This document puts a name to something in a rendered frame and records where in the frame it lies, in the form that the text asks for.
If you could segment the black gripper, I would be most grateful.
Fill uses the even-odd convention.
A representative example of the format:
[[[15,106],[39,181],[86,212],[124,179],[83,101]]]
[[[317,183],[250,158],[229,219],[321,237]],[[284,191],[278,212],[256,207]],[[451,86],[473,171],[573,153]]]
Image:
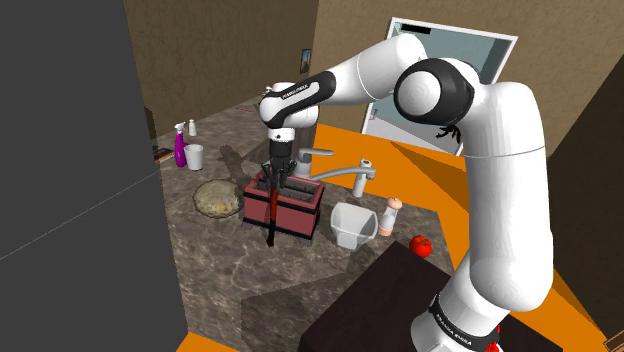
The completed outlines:
[[[279,171],[279,187],[284,188],[288,177],[293,173],[297,162],[291,159],[292,141],[270,141],[270,162],[261,164],[266,183],[270,189],[275,187],[276,177],[274,170]]]

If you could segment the red and black knife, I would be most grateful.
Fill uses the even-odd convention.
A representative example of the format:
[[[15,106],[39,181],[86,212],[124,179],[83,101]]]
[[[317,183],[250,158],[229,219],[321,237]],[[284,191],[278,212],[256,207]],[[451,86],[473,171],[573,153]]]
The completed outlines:
[[[269,202],[269,228],[268,228],[268,237],[267,237],[267,245],[269,247],[274,246],[274,238],[276,232],[276,218],[277,218],[277,206],[278,206],[278,190],[275,187],[272,187],[270,190],[270,202]]]

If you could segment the red toaster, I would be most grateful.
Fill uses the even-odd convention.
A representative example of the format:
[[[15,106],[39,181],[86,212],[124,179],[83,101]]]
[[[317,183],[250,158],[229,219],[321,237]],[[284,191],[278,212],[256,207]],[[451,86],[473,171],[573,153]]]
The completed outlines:
[[[275,230],[311,240],[320,217],[324,188],[320,182],[288,177],[277,198]],[[269,228],[270,194],[263,171],[244,187],[243,196],[243,221]]]

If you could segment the grey sink faucet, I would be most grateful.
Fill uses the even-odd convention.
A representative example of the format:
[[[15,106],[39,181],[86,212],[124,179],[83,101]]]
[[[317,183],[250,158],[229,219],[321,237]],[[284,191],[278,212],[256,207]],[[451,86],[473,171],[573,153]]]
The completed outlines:
[[[366,179],[373,180],[376,176],[376,170],[370,166],[354,166],[344,167],[335,170],[326,171],[317,175],[311,174],[312,156],[333,156],[332,150],[316,149],[316,148],[300,148],[295,159],[295,169],[293,175],[301,179],[311,181],[321,181],[323,179],[343,176],[348,174],[364,175]]]

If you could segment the round flat bread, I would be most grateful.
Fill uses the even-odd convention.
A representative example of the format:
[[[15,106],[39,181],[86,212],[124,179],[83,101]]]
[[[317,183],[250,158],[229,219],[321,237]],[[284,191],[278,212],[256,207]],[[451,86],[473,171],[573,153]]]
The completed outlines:
[[[213,179],[201,184],[192,199],[198,212],[215,219],[232,216],[243,207],[242,191],[230,179]]]

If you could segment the white cup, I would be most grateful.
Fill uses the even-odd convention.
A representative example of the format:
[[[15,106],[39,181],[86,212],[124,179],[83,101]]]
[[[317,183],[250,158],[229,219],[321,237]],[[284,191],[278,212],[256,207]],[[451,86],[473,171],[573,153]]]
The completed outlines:
[[[187,167],[191,171],[199,171],[203,168],[204,148],[199,144],[188,144],[184,147]]]

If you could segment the white angular bowl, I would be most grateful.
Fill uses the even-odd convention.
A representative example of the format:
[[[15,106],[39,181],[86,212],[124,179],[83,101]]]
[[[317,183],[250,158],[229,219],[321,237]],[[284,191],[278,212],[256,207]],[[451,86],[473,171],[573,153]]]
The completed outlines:
[[[330,226],[338,246],[356,251],[375,238],[378,219],[372,210],[338,202],[332,209]]]

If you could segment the purple spray bottle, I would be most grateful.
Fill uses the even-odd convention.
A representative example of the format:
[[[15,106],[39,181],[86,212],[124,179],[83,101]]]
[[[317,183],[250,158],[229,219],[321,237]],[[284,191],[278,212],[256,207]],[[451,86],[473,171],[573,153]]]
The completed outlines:
[[[176,165],[179,168],[183,168],[187,165],[186,155],[185,155],[185,147],[187,143],[184,140],[184,131],[185,131],[185,123],[180,122],[175,125],[176,129],[176,139],[174,145],[174,157]]]

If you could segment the pink and white grinder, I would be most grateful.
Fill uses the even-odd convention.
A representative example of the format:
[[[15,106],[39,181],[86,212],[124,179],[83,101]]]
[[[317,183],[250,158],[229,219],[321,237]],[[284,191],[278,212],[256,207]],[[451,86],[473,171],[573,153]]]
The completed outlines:
[[[402,201],[396,197],[387,199],[386,209],[378,223],[378,233],[381,236],[390,236],[392,234],[397,213],[402,206]]]

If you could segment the red tomato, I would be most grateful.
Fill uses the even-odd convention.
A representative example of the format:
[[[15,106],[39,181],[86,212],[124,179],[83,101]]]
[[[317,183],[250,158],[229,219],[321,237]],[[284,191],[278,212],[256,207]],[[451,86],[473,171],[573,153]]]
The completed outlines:
[[[410,240],[409,250],[421,258],[426,258],[432,252],[432,243],[423,235],[417,235]]]

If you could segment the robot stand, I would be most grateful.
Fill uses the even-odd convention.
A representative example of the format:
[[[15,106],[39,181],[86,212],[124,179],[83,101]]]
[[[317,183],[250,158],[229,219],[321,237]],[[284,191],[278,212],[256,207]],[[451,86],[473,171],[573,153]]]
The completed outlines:
[[[563,352],[480,295],[464,259],[449,276],[395,242],[302,334],[297,352],[473,352],[428,312],[439,297],[444,322],[463,334],[500,327],[500,352]]]

